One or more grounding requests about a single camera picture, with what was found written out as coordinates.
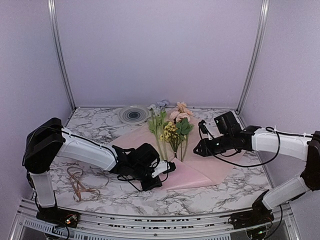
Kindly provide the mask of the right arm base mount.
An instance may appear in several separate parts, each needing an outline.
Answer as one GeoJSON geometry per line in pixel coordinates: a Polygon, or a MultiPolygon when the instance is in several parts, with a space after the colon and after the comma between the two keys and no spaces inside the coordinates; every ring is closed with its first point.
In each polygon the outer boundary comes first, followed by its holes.
{"type": "Polygon", "coordinates": [[[252,204],[252,209],[232,213],[228,219],[228,223],[233,225],[235,230],[253,227],[265,223],[272,223],[275,219],[272,210],[267,209],[263,203],[263,197],[269,190],[263,192],[252,204]]]}

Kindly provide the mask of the blue fake flower stem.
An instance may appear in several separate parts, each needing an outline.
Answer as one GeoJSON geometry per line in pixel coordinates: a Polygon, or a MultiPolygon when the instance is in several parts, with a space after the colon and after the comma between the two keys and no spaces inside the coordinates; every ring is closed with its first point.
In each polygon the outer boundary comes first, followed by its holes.
{"type": "Polygon", "coordinates": [[[153,111],[150,111],[151,119],[148,121],[148,129],[152,134],[154,134],[160,159],[164,161],[168,160],[166,144],[160,141],[159,137],[165,124],[165,118],[167,116],[166,107],[168,105],[169,101],[166,99],[151,104],[150,106],[153,106],[153,111]]]}

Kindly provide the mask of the large pink fake rose stem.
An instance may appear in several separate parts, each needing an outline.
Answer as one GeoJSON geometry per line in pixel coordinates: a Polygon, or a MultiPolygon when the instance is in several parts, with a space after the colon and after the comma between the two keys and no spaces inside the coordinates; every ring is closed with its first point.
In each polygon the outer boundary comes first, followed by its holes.
{"type": "Polygon", "coordinates": [[[188,109],[187,104],[182,101],[176,103],[176,110],[174,110],[169,116],[169,120],[179,128],[179,133],[185,137],[185,140],[178,148],[178,150],[180,150],[179,159],[181,162],[186,156],[189,143],[189,134],[194,127],[194,125],[191,123],[191,116],[193,115],[194,113],[188,109]]]}

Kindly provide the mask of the pink wrapping paper sheet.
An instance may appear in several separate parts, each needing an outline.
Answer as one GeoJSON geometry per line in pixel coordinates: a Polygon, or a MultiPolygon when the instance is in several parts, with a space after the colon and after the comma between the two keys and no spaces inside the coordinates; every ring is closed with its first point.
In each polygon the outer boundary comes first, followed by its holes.
{"type": "MultiPolygon", "coordinates": [[[[193,115],[190,117],[190,121],[194,127],[189,134],[188,147],[183,161],[175,158],[171,147],[166,144],[168,158],[175,163],[176,169],[168,174],[168,179],[162,183],[161,190],[180,190],[219,185],[235,167],[213,156],[203,157],[193,153],[193,149],[200,141],[198,133],[200,119],[193,115]]],[[[151,144],[155,149],[158,148],[156,137],[150,132],[147,123],[110,142],[111,145],[123,149],[136,149],[144,143],[151,144]]]]}

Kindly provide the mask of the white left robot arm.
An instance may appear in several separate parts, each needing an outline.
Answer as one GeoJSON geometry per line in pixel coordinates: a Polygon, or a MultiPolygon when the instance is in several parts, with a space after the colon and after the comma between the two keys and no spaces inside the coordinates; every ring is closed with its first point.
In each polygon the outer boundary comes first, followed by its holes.
{"type": "Polygon", "coordinates": [[[129,149],[102,145],[64,128],[59,118],[51,118],[27,136],[22,165],[30,175],[44,215],[53,223],[60,222],[64,216],[56,206],[49,173],[55,158],[84,162],[121,178],[130,176],[140,181],[143,191],[162,186],[159,174],[169,169],[149,143],[129,149]]]}

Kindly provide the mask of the beige raffia ribbon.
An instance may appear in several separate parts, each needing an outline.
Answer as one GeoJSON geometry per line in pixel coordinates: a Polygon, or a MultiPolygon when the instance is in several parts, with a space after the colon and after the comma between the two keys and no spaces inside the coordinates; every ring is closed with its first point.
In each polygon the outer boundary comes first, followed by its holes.
{"type": "Polygon", "coordinates": [[[66,169],[69,175],[69,182],[73,189],[73,200],[76,203],[91,202],[99,200],[102,196],[101,189],[108,186],[110,178],[106,177],[106,183],[101,186],[88,186],[81,182],[84,171],[80,167],[70,166],[66,169]]]}

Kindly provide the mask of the yellow fake flower bunch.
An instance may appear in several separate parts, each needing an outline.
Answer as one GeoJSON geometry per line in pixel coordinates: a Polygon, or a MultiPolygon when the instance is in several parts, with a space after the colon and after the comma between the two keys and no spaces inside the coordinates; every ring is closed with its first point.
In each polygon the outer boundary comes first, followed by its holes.
{"type": "Polygon", "coordinates": [[[185,140],[185,137],[179,133],[179,130],[172,121],[166,121],[159,137],[160,141],[169,143],[175,158],[178,158],[178,148],[185,140]]]}

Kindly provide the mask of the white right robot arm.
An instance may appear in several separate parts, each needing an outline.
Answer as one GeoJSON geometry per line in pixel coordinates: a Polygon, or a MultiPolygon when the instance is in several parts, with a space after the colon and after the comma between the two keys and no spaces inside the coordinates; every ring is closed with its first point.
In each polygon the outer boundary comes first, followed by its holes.
{"type": "Polygon", "coordinates": [[[241,128],[235,115],[228,111],[216,118],[214,122],[221,134],[214,137],[208,124],[202,120],[198,123],[200,134],[206,134],[193,149],[194,154],[202,157],[219,155],[229,150],[270,152],[275,156],[290,156],[305,162],[303,172],[282,183],[276,188],[266,191],[252,204],[247,219],[258,224],[277,206],[298,198],[308,191],[320,189],[320,133],[311,135],[279,132],[272,127],[249,125],[241,128]]]}

